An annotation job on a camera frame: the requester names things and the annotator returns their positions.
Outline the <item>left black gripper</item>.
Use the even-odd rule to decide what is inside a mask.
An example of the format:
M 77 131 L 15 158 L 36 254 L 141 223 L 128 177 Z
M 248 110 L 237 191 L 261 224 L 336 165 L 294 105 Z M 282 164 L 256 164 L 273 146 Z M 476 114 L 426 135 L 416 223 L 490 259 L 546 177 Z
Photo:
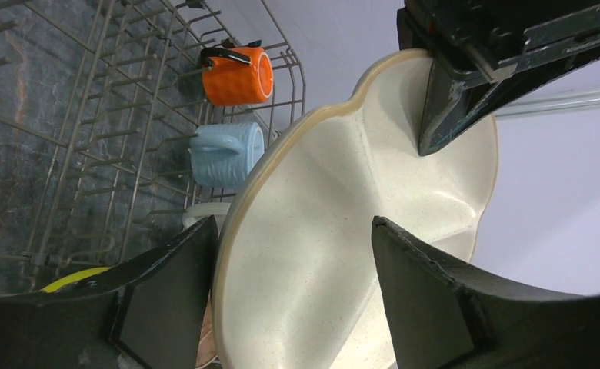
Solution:
M 600 60 L 600 1 L 406 1 L 401 50 L 432 64 L 418 154 L 441 151 L 485 116 Z

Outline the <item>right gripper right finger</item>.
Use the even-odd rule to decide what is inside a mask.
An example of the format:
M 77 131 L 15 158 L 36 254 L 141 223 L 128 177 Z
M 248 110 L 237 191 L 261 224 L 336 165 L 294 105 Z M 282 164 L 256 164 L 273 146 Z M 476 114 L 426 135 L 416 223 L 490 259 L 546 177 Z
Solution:
M 400 368 L 600 368 L 600 295 L 512 281 L 372 220 Z

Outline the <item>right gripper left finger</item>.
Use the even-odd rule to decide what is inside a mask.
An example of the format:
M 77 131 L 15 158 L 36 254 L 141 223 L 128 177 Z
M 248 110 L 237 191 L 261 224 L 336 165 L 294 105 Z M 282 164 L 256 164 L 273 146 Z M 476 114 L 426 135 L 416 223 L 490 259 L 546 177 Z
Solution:
M 217 250 L 206 217 L 60 291 L 0 298 L 0 368 L 193 368 Z

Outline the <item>lime green bowl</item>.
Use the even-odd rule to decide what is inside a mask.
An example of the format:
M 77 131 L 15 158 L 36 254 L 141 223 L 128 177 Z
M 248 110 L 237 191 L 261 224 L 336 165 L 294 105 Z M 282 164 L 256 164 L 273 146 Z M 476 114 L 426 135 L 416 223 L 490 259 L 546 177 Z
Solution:
M 47 284 L 41 289 L 41 291 L 45 293 L 53 293 L 63 289 L 64 287 L 70 284 L 74 284 L 86 278 L 90 278 L 94 275 L 101 274 L 109 269 L 110 267 L 95 267 L 77 271 L 75 273 L 59 278 L 58 280 L 53 281 L 50 284 Z

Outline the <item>white floral mug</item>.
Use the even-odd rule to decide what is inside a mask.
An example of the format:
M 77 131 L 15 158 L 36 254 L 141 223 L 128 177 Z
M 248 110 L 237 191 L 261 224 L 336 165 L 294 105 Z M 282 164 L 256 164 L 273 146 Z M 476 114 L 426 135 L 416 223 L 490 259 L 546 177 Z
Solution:
M 206 202 L 198 203 L 188 207 L 182 215 L 182 224 L 184 228 L 189 228 L 197 221 L 208 216 L 214 216 L 220 231 L 225 222 L 225 217 L 231 207 L 227 202 Z

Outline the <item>cream divided plate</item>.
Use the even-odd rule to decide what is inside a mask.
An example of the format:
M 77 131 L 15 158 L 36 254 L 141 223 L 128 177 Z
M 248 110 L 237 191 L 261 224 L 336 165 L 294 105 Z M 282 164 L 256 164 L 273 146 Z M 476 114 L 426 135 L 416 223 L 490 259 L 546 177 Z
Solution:
M 421 49 L 377 61 L 349 100 L 302 116 L 252 169 L 222 227 L 212 287 L 223 367 L 391 367 L 376 216 L 472 258 L 498 174 L 496 121 L 420 156 L 431 66 Z

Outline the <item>light blue mug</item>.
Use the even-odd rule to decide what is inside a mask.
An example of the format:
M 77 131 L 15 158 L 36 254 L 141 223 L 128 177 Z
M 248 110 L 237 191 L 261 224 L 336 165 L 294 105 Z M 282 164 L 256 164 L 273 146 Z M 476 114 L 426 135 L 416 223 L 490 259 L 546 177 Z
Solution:
M 256 122 L 202 125 L 189 139 L 196 184 L 239 191 L 265 152 Z

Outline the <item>orange mug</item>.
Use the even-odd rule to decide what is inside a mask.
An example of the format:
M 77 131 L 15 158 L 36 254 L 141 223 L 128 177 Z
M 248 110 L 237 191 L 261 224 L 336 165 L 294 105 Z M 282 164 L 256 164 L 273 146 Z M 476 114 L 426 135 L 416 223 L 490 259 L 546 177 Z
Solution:
M 270 99 L 274 72 L 260 40 L 232 48 L 204 48 L 199 61 L 205 95 L 213 105 L 261 104 Z

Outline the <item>beige brown-rimmed bowl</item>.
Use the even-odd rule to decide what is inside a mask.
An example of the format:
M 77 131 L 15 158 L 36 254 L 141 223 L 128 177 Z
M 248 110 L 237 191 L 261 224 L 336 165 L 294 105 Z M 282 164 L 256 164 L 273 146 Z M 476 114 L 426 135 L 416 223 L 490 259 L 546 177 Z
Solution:
M 202 320 L 195 368 L 205 368 L 218 357 L 212 325 L 212 306 L 208 299 Z

